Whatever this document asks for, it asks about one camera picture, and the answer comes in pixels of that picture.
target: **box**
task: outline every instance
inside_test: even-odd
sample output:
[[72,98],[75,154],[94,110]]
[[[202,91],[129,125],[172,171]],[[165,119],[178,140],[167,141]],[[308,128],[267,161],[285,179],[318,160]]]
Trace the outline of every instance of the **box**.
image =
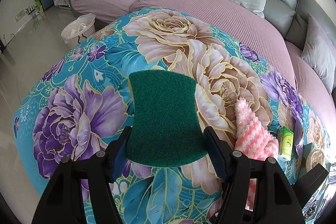
[[331,163],[315,144],[309,143],[303,147],[303,157],[299,178],[309,172],[317,163],[320,163],[325,169],[330,171]]
[[290,161],[292,157],[294,133],[286,127],[278,129],[279,155],[278,159]]

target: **black device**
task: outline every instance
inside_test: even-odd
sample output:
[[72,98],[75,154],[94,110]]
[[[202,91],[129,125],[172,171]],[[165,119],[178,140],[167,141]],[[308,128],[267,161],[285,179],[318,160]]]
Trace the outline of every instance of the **black device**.
[[[109,183],[122,174],[125,147],[132,128],[125,127],[105,151],[86,160],[64,157],[52,175],[36,208],[32,224],[86,224],[81,179],[87,179],[97,224],[122,224]],[[213,128],[204,130],[206,146],[216,174],[223,180],[223,205],[210,219],[215,224],[304,224],[302,207],[317,190],[328,172],[315,166],[292,187],[278,162],[252,160],[219,140]],[[253,211],[245,209],[249,181],[257,179]]]

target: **purple flower pattern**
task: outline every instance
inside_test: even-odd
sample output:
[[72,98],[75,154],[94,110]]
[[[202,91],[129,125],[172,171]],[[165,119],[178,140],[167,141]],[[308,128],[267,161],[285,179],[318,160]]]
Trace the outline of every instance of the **purple flower pattern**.
[[[70,76],[64,88],[51,92],[35,121],[33,154],[40,175],[49,178],[64,156],[83,160],[104,150],[107,144],[101,138],[115,135],[126,120],[126,111],[113,87],[100,93],[85,80],[81,89],[77,75]],[[89,196],[86,184],[83,180],[84,200]]]
[[75,59],[76,59],[76,61],[81,60],[83,58],[83,54],[82,54],[83,52],[84,52],[84,48],[79,48],[79,49],[75,50],[73,52],[73,55],[70,56],[70,60],[75,60]]
[[52,66],[42,77],[42,82],[49,81],[53,75],[60,73],[62,70],[63,64],[65,62],[65,56],[59,60],[55,65]]
[[95,59],[99,59],[104,56],[104,50],[106,49],[106,45],[98,47],[98,45],[93,45],[91,47],[91,52],[87,53],[88,60],[93,62]]
[[246,45],[239,43],[239,49],[242,55],[244,55],[244,57],[248,60],[251,60],[253,62],[256,63],[261,63],[261,60],[259,59],[258,54],[250,49],[249,47],[247,47]]
[[138,164],[136,162],[127,160],[127,162],[125,164],[125,168],[123,170],[123,176],[124,177],[129,176],[129,174],[131,172],[131,166],[132,166],[133,172],[135,173],[135,175],[137,177],[147,178],[152,173],[152,167],[141,165],[141,164]]
[[280,73],[272,67],[267,75],[261,73],[261,81],[268,96],[273,101],[281,101],[285,106],[290,107],[295,120],[302,120],[303,108],[300,97]]
[[17,131],[19,130],[19,117],[16,117],[14,120],[14,126],[13,126],[13,131],[14,131],[14,135],[16,137]]

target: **power outlet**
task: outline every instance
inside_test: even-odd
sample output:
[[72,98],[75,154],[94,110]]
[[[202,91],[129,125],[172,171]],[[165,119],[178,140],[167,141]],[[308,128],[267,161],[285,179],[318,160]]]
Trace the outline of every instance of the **power outlet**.
[[24,10],[21,10],[16,16],[15,16],[15,20],[16,22],[19,22],[19,20],[21,18],[23,18],[25,16],[26,12]]

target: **screw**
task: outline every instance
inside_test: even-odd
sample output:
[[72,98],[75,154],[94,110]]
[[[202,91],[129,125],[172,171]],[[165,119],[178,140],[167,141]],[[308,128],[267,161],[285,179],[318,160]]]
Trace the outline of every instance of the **screw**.
[[105,156],[105,151],[98,151],[97,153],[96,153],[96,156],[97,157],[99,157],[99,158],[102,158],[102,157],[104,157]]
[[242,153],[238,150],[235,150],[232,152],[232,155],[235,156],[236,158],[239,158],[242,156]]
[[61,162],[62,162],[62,163],[67,163],[69,160],[70,160],[69,157],[62,157],[62,158],[61,158]]
[[267,160],[268,160],[268,162],[269,162],[270,164],[274,164],[274,163],[277,162],[276,159],[273,158],[273,157],[269,157]]

